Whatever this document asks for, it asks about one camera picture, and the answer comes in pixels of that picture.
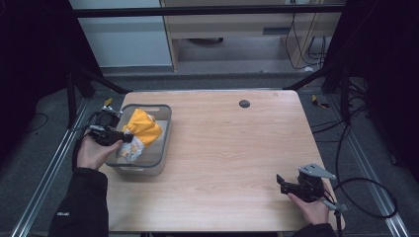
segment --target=black sleeve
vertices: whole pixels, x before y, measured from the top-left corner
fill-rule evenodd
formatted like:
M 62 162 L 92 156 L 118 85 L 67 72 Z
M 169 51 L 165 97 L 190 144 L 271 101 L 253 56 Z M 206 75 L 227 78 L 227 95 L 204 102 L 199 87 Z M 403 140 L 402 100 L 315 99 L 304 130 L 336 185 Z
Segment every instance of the black sleeve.
M 333 231 L 332 226 L 329 223 L 326 224 L 309 224 L 304 228 L 298 230 L 293 237 L 336 237 L 335 232 Z
M 108 236 L 107 188 L 105 174 L 76 168 L 67 194 L 52 218 L 48 236 Z

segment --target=table surface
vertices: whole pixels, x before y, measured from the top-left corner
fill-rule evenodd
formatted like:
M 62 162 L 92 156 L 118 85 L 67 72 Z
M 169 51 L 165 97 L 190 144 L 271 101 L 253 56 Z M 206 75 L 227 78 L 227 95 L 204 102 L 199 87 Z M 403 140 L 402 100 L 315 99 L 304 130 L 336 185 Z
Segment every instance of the table surface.
M 241 108 L 241 100 L 250 107 Z M 101 168 L 109 179 L 110 231 L 293 231 L 306 225 L 276 182 L 280 174 L 297 183 L 299 166 L 324 167 L 295 91 L 134 92 L 127 104 L 170 106 L 171 133 L 160 175 Z M 330 222 L 336 229 L 333 213 Z

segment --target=aluminum rail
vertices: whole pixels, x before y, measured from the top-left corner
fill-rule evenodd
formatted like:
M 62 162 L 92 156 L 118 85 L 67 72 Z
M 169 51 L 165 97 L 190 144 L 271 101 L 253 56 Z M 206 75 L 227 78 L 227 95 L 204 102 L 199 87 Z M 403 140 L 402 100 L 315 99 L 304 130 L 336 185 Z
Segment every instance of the aluminum rail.
M 71 11 L 42 12 L 48 16 L 76 18 L 226 15 L 226 14 L 280 14 L 280 13 L 336 13 L 360 9 L 365 6 L 345 4 L 304 5 L 245 5 L 204 7 L 159 7 L 159 8 L 116 8 L 116 9 L 74 9 Z
M 61 163 L 70 147 L 71 141 L 74 139 L 77 131 L 74 131 L 73 128 L 78 127 L 81 124 L 81 120 L 84 118 L 90 100 L 83 99 L 78 110 L 78 119 L 74 123 L 74 126 L 68 128 L 65 132 L 55 154 L 52 157 L 52 160 L 49 163 L 48 168 L 46 169 L 40 184 L 37 187 L 34 195 L 31 198 L 27 208 L 22 214 L 20 220 L 16 224 L 15 228 L 12 230 L 12 237 L 24 237 L 27 236 L 30 232 L 32 224 L 34 223 L 35 218 L 37 217 L 38 212 L 41 209 L 43 201 L 46 198 L 46 195 L 49 191 L 52 182 L 61 166 Z
M 336 116 L 338 118 L 341 118 L 340 113 L 338 111 L 339 103 L 337 102 L 337 99 L 333 96 L 326 96 L 327 99 L 331 102 L 331 107 L 333 108 Z M 358 142 L 357 136 L 354 134 L 354 132 L 350 131 L 348 136 L 348 142 L 354 152 L 355 160 L 358 163 L 358 166 L 361 169 L 361 172 L 363 173 L 364 177 L 374 180 L 376 182 L 379 181 L 378 175 L 373 169 L 373 166 L 370 164 L 367 155 L 364 153 L 361 144 Z M 383 215 L 389 215 L 394 210 L 394 205 L 391 201 L 391 198 L 388 196 L 388 193 L 377 187 L 376 185 L 369 185 L 370 192 L 372 193 L 376 204 Z M 385 220 L 388 229 L 390 230 L 392 236 L 394 237 L 409 237 L 410 234 L 404 225 L 403 220 L 401 219 L 400 215 L 396 213 L 391 218 L 387 218 Z

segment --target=person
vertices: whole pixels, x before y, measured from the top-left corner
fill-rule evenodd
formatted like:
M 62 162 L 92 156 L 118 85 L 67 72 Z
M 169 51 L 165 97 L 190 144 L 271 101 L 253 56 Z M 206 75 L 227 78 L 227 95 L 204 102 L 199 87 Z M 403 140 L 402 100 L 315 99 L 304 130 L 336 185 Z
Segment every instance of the person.
M 329 207 L 323 203 L 322 199 L 314 202 L 305 202 L 294 194 L 288 193 L 287 196 L 302 211 L 302 215 L 309 224 L 298 230 L 293 237 L 316 236 L 316 237 L 335 237 L 336 234 L 329 223 Z
M 111 146 L 102 146 L 88 135 L 83 138 L 76 168 L 67 193 L 52 218 L 48 236 L 109 235 L 108 178 L 98 170 L 122 144 L 119 140 Z
M 57 208 L 49 226 L 49 237 L 109 236 L 109 213 L 106 201 L 108 178 L 99 171 L 107 157 L 123 142 L 102 146 L 85 136 L 77 153 L 67 193 Z M 321 201 L 307 203 L 293 194 L 289 198 L 301 209 L 310 223 L 296 232 L 294 237 L 335 236 L 329 220 L 329 209 Z

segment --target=black cable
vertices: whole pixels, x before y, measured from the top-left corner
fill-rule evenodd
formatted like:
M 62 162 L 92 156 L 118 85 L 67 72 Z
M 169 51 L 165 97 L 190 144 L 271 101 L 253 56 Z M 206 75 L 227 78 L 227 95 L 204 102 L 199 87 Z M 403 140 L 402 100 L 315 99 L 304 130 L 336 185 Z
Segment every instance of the black cable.
M 340 180 L 340 175 L 339 175 L 339 154 L 340 154 L 340 150 L 342 148 L 342 142 L 344 140 L 344 134 L 346 133 L 346 130 L 350 127 L 350 124 L 346 124 L 344 131 L 342 133 L 341 139 L 339 141 L 339 145 L 338 145 L 338 150 L 336 152 L 336 158 L 335 158 L 335 175 L 336 175 L 336 181 L 337 181 L 337 186 L 335 188 L 333 188 L 333 191 L 336 191 L 337 189 L 340 189 L 342 191 L 342 194 L 354 205 L 356 206 L 360 211 L 362 211 L 363 213 L 371 216 L 371 217 L 375 217 L 375 218 L 379 218 L 379 219 L 385 219 L 385 218 L 391 218 L 392 216 L 394 216 L 397 213 L 397 200 L 395 199 L 394 195 L 382 184 L 378 183 L 377 181 L 371 180 L 371 179 L 367 179 L 367 178 L 351 178 L 345 181 L 341 181 Z M 381 187 L 382 189 L 384 189 L 388 195 L 391 198 L 391 201 L 394 205 L 394 211 L 391 214 L 388 215 L 378 215 L 378 214 L 374 214 L 370 211 L 367 211 L 366 209 L 362 208 L 360 205 L 358 205 L 345 191 L 345 189 L 343 188 L 344 184 L 347 184 L 349 182 L 353 182 L 353 181 L 365 181 L 365 182 L 371 182 L 379 187 Z
M 292 19 L 292 21 L 291 21 L 290 29 L 289 29 L 289 31 L 288 31 L 288 33 L 287 33 L 287 36 L 286 36 L 286 41 L 285 41 L 285 44 L 286 44 L 286 52 L 287 52 L 287 55 L 288 55 L 288 57 L 289 57 L 289 59 L 290 59 L 291 66 L 293 67 L 293 69 L 303 69 L 303 68 L 305 68 L 305 67 L 307 67 L 307 66 L 312 66 L 312 65 L 315 65 L 315 63 L 308 63 L 308 62 L 306 62 L 306 61 L 305 61 L 305 59 L 304 59 L 304 57 L 302 56 L 301 47 L 300 47 L 300 45 L 299 45 L 298 37 L 296 36 L 296 32 L 295 32 L 294 20 L 295 20 L 295 13 L 293 13 L 293 19 Z M 297 44 L 298 49 L 299 49 L 299 56 L 300 56 L 300 57 L 301 57 L 301 59 L 302 59 L 302 60 L 303 60 L 303 61 L 307 64 L 307 65 L 305 65 L 305 66 L 303 66 L 303 67 L 296 67 L 296 66 L 294 66 L 294 65 L 293 65 L 293 61 L 291 60 L 291 56 L 290 56 L 290 53 L 289 53 L 289 51 L 288 51 L 288 38 L 289 38 L 289 35 L 290 35 L 290 32 L 291 32 L 291 30 L 292 30 L 292 29 L 293 29 L 293 32 L 294 32 L 294 34 L 295 34 L 295 41 L 296 41 L 296 44 Z
M 90 126 L 93 117 L 97 116 L 98 114 L 99 114 L 99 112 L 94 112 L 93 114 L 91 114 L 87 118 L 87 124 L 86 125 L 84 125 L 82 127 L 76 127 L 76 128 L 73 129 L 73 131 L 80 130 L 80 129 L 82 130 L 82 132 L 80 133 L 79 139 L 83 138 L 84 133 L 86 133 L 87 128 Z
M 322 44 L 320 48 L 320 52 L 311 52 L 311 48 L 313 46 L 315 37 L 311 38 L 310 44 L 308 45 L 307 55 L 309 58 L 313 60 L 317 60 L 317 66 L 319 68 L 323 67 L 324 59 L 326 57 L 326 37 L 322 37 Z
M 318 143 L 337 143 L 339 140 L 330 140 L 330 141 L 322 141 L 322 140 L 315 140 Z
M 338 236 L 342 237 L 343 236 L 343 232 L 342 232 L 342 219 L 341 216 L 336 216 L 336 226 L 338 229 Z
M 335 198 L 333 198 L 330 192 L 328 192 L 326 189 L 324 191 L 328 194 L 328 196 L 324 196 L 324 198 L 330 203 L 336 204 Z
M 351 97 L 351 99 L 349 99 L 349 103 L 351 103 L 352 101 L 357 100 L 357 99 L 359 99 L 363 102 L 366 100 L 365 97 L 363 97 L 363 96 L 354 96 L 354 97 Z
M 366 106 L 361 106 L 361 107 L 357 108 L 356 110 L 354 110 L 354 111 L 350 112 L 349 117 L 354 116 L 356 113 L 360 112 L 360 111 L 361 111 L 361 110 L 363 110 L 365 107 L 366 107 Z M 318 125 L 313 125 L 313 126 L 311 126 L 311 127 L 321 126 L 321 125 L 325 125 L 325 124 L 328 124 L 328 123 L 331 123 L 331 122 L 335 122 L 335 123 L 333 123 L 332 125 L 330 125 L 330 126 L 328 126 L 328 127 L 323 128 L 323 129 L 316 130 L 316 131 L 314 131 L 314 132 L 313 132 L 313 134 L 315 134 L 315 133 L 320 133 L 320 132 L 323 132 L 323 131 L 329 130 L 329 129 L 331 129 L 331 128 L 333 128 L 333 127 L 337 126 L 337 125 L 339 125 L 340 123 L 342 123 L 342 122 L 343 122 L 343 120 L 342 120 L 342 119 L 337 119 L 337 120 L 333 120 L 333 121 L 327 121 L 327 122 L 325 122 L 325 123 L 318 124 Z
M 349 136 L 349 133 L 350 133 L 350 131 L 348 131 L 348 132 L 346 132 L 346 135 L 344 135 L 344 138 L 346 138 L 346 137 L 348 137 Z M 340 141 L 340 139 L 338 139 L 338 140 L 331 140 L 331 141 L 315 141 L 315 142 L 323 142 L 323 143 L 338 143 Z
M 44 117 L 45 117 L 45 121 L 43 122 L 43 124 L 39 125 L 38 127 L 33 128 L 33 129 L 30 129 L 30 130 L 25 130 L 25 132 L 29 133 L 29 132 L 33 132 L 33 131 L 39 130 L 39 129 L 41 129 L 43 126 L 45 126 L 45 125 L 46 125 L 46 123 L 47 123 L 47 122 L 48 122 L 48 120 L 49 120 L 48 116 L 47 116 L 46 114 L 44 114 L 44 113 L 36 113 L 35 115 L 36 115 L 36 116 L 44 116 Z

